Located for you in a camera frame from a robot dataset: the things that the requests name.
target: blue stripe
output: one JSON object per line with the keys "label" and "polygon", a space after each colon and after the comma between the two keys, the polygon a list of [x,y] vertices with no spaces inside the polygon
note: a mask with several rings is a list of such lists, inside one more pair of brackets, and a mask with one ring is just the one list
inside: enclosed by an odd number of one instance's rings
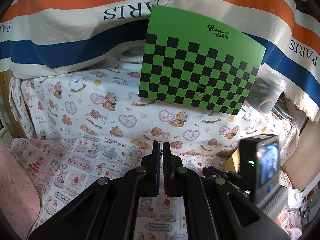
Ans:
{"label": "blue stripe", "polygon": [[118,44],[146,38],[149,20],[139,20],[105,30],[85,41],[36,45],[32,41],[0,43],[0,59],[11,57],[19,64],[40,64],[51,69],[99,57]]}
{"label": "blue stripe", "polygon": [[[148,20],[132,21],[97,34],[85,41],[36,45],[32,41],[4,41],[0,43],[0,59],[10,58],[19,64],[40,64],[49,68],[73,65],[99,57],[116,45],[145,39]],[[320,107],[320,84],[304,67],[289,59],[273,43],[247,34],[264,47],[262,63],[289,78],[306,92]]]}

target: striped fabric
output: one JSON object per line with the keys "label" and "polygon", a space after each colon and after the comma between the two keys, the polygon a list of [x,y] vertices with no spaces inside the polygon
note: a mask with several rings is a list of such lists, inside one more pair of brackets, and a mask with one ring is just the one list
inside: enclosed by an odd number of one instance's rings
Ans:
{"label": "striped fabric", "polygon": [[26,79],[143,47],[152,4],[224,22],[266,47],[263,63],[311,120],[320,106],[320,23],[305,0],[15,0],[0,23],[0,70]]}

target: checkerboard pattern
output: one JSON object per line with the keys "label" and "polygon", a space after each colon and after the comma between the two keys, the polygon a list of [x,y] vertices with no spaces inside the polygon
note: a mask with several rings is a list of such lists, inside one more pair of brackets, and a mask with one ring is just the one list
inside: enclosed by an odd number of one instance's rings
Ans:
{"label": "checkerboard pattern", "polygon": [[139,96],[236,115],[257,73],[214,48],[147,34]]}

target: printed fabric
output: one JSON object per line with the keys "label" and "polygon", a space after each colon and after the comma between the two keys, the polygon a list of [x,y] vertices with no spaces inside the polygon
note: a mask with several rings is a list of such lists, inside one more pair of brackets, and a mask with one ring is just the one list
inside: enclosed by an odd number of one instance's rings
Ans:
{"label": "printed fabric", "polygon": [[[25,158],[19,149],[25,145],[25,141],[17,140],[17,147],[11,150],[22,163]],[[33,182],[12,155],[0,140],[0,209],[18,236],[25,240],[39,216],[40,201]]]}
{"label": "printed fabric", "polygon": [[14,0],[0,23],[0,69],[22,79],[57,75],[143,46],[153,4],[255,39],[266,47],[262,63],[287,82],[288,98],[319,120],[320,23],[305,0]]}
{"label": "printed fabric", "polygon": [[39,139],[105,136],[144,149],[168,141],[183,153],[230,156],[241,138],[271,133],[279,135],[281,164],[295,150],[296,126],[247,102],[234,116],[138,97],[142,55],[135,49],[88,70],[22,82],[13,77],[11,107],[27,136]]}
{"label": "printed fabric", "polygon": [[[15,138],[10,151],[17,163],[30,176],[41,201],[41,209],[32,230],[66,206],[100,177],[116,179],[140,165],[151,148],[128,145],[124,138],[85,136],[78,139]],[[222,170],[228,157],[185,154],[171,147],[181,157],[183,166],[202,176],[204,167]],[[289,187],[290,181],[281,173],[279,182]],[[187,240],[186,214],[182,197],[167,197],[164,193],[163,164],[160,160],[160,194],[140,197],[134,240]],[[280,219],[287,228],[299,227],[298,217],[283,210]]]}

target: camera screen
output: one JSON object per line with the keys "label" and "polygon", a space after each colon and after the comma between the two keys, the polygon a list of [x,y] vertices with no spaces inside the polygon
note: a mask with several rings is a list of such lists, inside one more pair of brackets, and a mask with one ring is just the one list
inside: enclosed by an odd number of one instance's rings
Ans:
{"label": "camera screen", "polygon": [[260,145],[257,150],[258,162],[260,163],[260,186],[272,179],[278,172],[279,161],[278,142]]}

